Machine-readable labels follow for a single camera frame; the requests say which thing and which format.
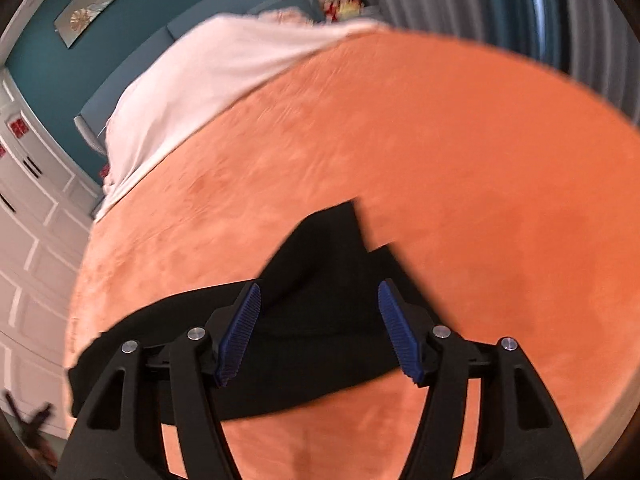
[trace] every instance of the cabinet door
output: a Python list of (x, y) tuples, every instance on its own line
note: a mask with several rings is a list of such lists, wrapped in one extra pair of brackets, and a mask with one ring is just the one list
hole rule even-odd
[(18, 276), (40, 284), (62, 303), (69, 302), (81, 256), (74, 261), (22, 221), (21, 204), (0, 203), (0, 258)]
[[(55, 407), (53, 416), (42, 428), (46, 433), (61, 438), (67, 437), (65, 429), (62, 388), (64, 370), (45, 358), (0, 333), (0, 384), (11, 391), (18, 411), (28, 416), (39, 410), (45, 402)], [(9, 408), (0, 399), (0, 408), (8, 412)]]
[[(62, 202), (69, 200), (71, 207), (80, 214), (89, 216), (102, 195), (100, 185), (94, 182), (49, 135), (46, 128), (24, 100), (7, 69), (0, 72), (0, 137), (18, 158), (24, 158), (36, 173), (51, 183), (48, 189), (55, 196), (60, 194)], [(22, 119), (28, 127), (16, 136), (9, 125)]]
[(0, 332), (62, 366), (67, 302), (48, 298), (24, 277), (0, 266)]
[(43, 188), (44, 177), (36, 179), (18, 164), (12, 152), (0, 157), (0, 192), (22, 215), (22, 222), (39, 232), (40, 238), (62, 247), (63, 253), (79, 258), (89, 238), (91, 217), (65, 200), (56, 199)]

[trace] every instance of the orange fuzzy bedspread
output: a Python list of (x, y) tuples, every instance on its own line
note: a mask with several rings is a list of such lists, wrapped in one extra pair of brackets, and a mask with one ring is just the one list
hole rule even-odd
[[(520, 341), (589, 472), (639, 400), (639, 191), (633, 128), (562, 76), (434, 36), (354, 38), (236, 103), (94, 227), (66, 365), (153, 301), (254, 277), (297, 222), (359, 197), (367, 244), (394, 242), (463, 336)], [(245, 479), (391, 480), (423, 400), (398, 372), (223, 427)], [(477, 402), (473, 384), (458, 472)]]

